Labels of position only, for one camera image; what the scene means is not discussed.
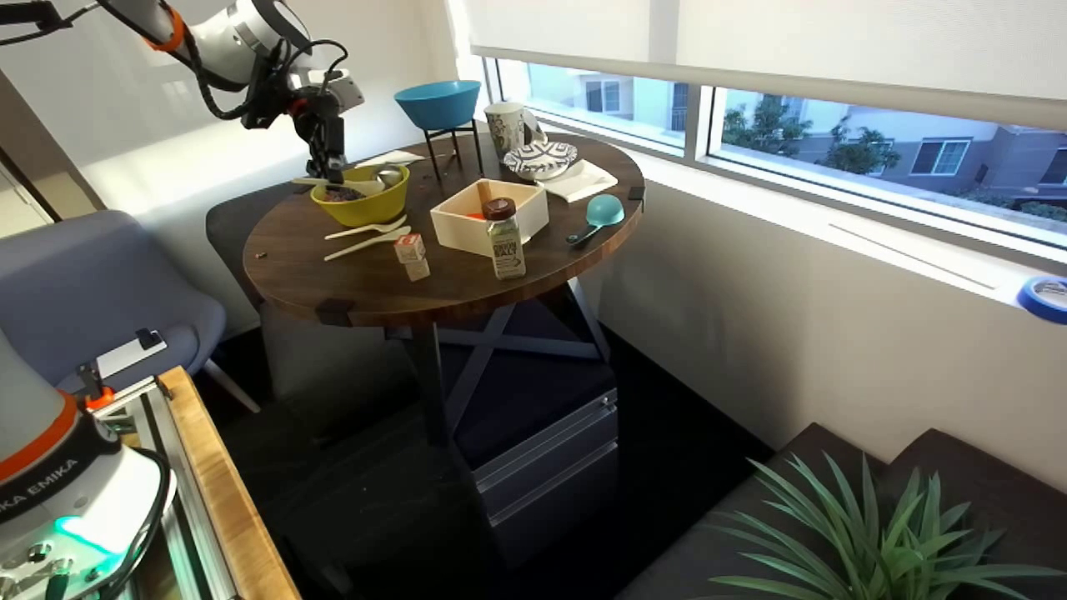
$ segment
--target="floor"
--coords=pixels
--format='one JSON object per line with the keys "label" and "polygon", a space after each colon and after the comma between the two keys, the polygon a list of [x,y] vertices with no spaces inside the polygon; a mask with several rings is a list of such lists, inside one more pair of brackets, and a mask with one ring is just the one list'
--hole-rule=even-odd
{"label": "floor", "polygon": [[[770,449],[654,362],[605,331],[619,390],[615,505],[513,571],[494,554],[464,473],[423,442],[417,406],[328,447],[269,399],[258,331],[216,360],[264,412],[196,384],[306,598],[582,598],[618,594]],[[321,550],[307,568],[290,544]],[[338,594],[336,589],[346,589]]]}

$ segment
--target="white mug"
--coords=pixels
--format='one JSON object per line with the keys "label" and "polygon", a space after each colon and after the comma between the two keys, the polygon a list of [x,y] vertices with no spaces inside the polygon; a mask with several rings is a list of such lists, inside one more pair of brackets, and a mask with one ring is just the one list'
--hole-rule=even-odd
{"label": "white mug", "polygon": [[485,121],[493,138],[496,158],[530,142],[546,142],[548,137],[541,130],[534,113],[521,102],[494,102],[485,107]]}

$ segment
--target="decorative plate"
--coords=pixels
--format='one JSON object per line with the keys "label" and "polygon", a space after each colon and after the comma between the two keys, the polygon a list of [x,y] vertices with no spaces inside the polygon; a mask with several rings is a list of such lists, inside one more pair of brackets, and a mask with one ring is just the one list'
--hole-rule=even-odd
{"label": "decorative plate", "polygon": [[564,142],[534,142],[504,155],[504,164],[521,177],[562,173],[578,158],[578,148]]}

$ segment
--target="dark couch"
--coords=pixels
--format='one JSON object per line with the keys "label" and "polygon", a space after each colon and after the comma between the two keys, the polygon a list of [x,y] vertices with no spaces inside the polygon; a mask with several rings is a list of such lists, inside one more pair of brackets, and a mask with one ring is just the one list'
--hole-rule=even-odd
{"label": "dark couch", "polygon": [[[861,472],[861,451],[817,424],[805,429],[768,465],[806,493],[813,494],[786,459],[796,454],[821,480],[831,483],[832,474],[823,452],[834,458],[854,489],[859,489],[856,485]],[[867,460],[878,480],[880,494],[898,496],[912,469],[919,467],[925,476],[934,472],[940,474],[942,509],[960,502],[971,502],[968,526],[977,531],[1006,528],[1007,534],[990,552],[990,563],[1041,565],[1067,571],[1067,495],[937,429],[920,436],[888,465],[870,457]],[[817,554],[824,557],[831,555],[828,544],[818,534],[767,506],[764,500],[774,498],[754,478],[748,479],[675,541],[617,598],[687,600],[738,595],[780,598],[707,581],[719,575],[783,577],[738,554],[762,552],[758,546],[711,527],[713,524],[732,523],[723,519],[719,515],[721,512],[748,512],[794,536]],[[1031,600],[1067,598],[1067,577],[1003,580],[1003,583]],[[956,590],[952,598],[986,600],[1006,597],[965,586]]]}

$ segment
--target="blue painter's tape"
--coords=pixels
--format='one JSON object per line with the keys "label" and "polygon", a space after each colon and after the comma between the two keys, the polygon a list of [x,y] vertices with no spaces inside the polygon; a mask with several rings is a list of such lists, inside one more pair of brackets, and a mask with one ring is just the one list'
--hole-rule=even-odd
{"label": "blue painter's tape", "polygon": [[1034,278],[1022,286],[1016,300],[1045,320],[1067,325],[1067,279]]}

